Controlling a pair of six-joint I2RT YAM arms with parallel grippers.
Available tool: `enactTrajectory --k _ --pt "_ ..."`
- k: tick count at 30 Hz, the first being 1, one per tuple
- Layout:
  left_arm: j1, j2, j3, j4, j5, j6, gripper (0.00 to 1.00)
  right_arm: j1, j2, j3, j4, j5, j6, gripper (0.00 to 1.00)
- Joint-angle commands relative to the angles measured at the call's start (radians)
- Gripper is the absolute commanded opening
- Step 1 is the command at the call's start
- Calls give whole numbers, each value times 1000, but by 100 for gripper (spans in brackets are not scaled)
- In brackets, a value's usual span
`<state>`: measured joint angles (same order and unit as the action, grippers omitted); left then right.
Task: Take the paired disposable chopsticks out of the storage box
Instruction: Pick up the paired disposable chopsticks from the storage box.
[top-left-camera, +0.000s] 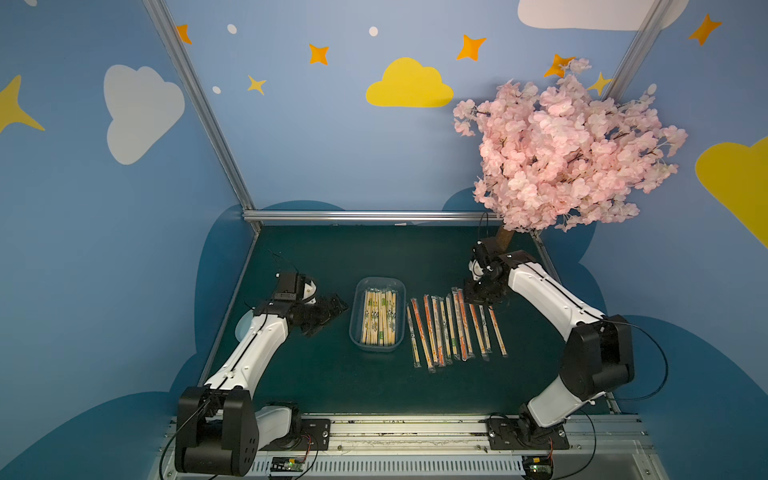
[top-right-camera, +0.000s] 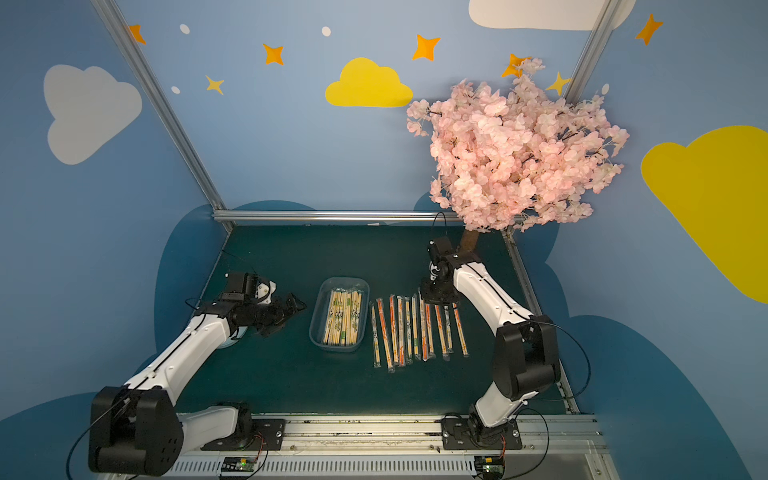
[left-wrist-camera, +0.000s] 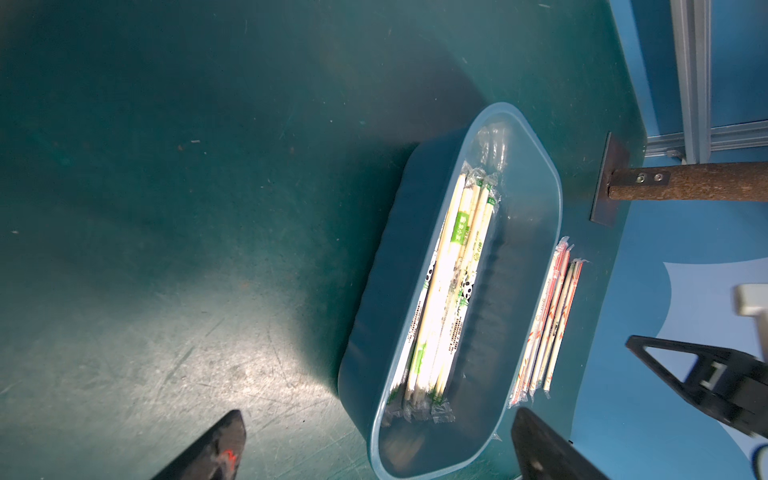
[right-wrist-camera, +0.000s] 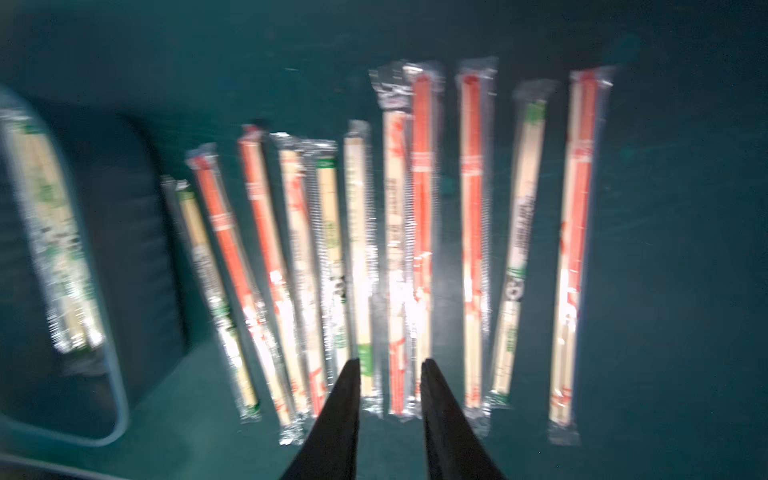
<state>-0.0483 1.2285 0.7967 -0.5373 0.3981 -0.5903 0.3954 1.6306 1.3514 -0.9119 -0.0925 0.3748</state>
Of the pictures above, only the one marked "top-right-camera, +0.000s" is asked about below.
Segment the chopsticks red bamboo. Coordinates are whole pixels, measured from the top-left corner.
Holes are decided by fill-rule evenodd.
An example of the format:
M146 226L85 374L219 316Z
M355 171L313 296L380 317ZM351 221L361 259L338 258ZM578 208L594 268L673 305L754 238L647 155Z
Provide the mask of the chopsticks red bamboo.
M420 347L420 336L419 336L419 300L418 296L414 294L411 297L411 307L410 307L410 313L411 313L411 333L412 333L412 347L413 347L413 356L416 360L421 360L421 347Z

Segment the chopsticks red print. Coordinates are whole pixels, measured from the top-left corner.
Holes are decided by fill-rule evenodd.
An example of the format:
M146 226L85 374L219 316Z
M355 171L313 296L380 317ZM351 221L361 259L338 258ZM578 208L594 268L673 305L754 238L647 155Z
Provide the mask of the chopsticks red print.
M392 343L392 355L394 365L399 365L399 341L398 341L398 323L396 315L395 295L389 296L389 314L390 314L390 330L391 330L391 343Z

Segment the chopsticks green label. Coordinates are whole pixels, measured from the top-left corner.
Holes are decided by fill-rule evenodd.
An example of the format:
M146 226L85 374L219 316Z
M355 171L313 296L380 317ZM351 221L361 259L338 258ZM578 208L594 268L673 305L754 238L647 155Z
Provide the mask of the chopsticks green label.
M406 327L406 364L413 364L413 344L412 344L412 319L411 319L411 302L408 298L404 299L404 312L405 312L405 327Z

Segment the clear plastic storage box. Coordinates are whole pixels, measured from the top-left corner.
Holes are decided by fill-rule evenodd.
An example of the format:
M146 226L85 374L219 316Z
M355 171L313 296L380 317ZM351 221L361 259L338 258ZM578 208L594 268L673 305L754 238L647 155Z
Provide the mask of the clear plastic storage box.
M368 325L370 287L361 278L331 277L320 286L309 326L310 341L322 350L352 353Z

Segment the red striped chopsticks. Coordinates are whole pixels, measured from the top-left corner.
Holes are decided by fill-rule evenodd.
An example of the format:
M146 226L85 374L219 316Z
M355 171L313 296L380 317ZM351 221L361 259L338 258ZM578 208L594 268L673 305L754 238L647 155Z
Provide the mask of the red striped chopsticks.
M384 306L383 306L383 300L382 298L376 299L376 305L379 313L380 318L380 325L382 329L382 335L383 335L383 343L385 347L385 356L386 356L386 362L387 362L387 371L389 373L395 373L395 365L393 361L393 355L392 355L392 348L389 341L389 335L387 332L387 324L386 324L386 317L384 313Z

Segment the chopsticks green tip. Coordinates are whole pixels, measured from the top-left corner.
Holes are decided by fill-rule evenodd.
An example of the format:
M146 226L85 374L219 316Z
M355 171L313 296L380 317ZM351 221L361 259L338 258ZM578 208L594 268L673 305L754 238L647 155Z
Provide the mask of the chopsticks green tip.
M370 302L370 325L371 325L371 331L372 331L372 342L373 342L373 355L374 355L374 368L380 368L381 367L381 353L380 353L380 346L379 346L379 336L378 336L378 327L376 326L377 323L377 314L376 314L376 307L373 302Z

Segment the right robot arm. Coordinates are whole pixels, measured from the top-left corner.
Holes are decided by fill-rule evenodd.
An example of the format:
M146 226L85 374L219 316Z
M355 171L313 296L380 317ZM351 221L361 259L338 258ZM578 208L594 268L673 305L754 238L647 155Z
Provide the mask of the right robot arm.
M500 440L526 403L560 380L555 325L509 295L473 252L458 252L446 237L428 244L429 276L422 280L425 302L449 306L467 299L494 334L492 383L470 409L468 433L479 445Z

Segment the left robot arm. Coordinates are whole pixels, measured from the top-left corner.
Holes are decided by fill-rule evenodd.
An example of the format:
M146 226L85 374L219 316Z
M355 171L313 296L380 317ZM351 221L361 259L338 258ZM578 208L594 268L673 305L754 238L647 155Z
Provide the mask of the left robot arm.
M249 447L257 438L250 407L225 402L180 414L177 401L205 361L248 330L269 335L306 309L294 294L257 274L227 276L223 292L202 302L179 336L123 385L103 388L91 403L88 466L100 474L166 474L184 453L206 446Z

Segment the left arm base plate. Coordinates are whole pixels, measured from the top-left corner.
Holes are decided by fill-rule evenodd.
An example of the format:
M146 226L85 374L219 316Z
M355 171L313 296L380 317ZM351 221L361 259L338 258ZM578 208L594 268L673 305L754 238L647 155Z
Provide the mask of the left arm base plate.
M274 451L280 450L286 427L285 419L250 418L240 422L231 435L213 440L202 451Z

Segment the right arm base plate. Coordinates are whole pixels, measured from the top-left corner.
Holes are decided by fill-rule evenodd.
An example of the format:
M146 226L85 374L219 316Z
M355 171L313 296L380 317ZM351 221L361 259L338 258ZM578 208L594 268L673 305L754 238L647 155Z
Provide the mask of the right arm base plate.
M486 427L471 416L448 415L439 421L445 450L521 450L521 433L515 421Z

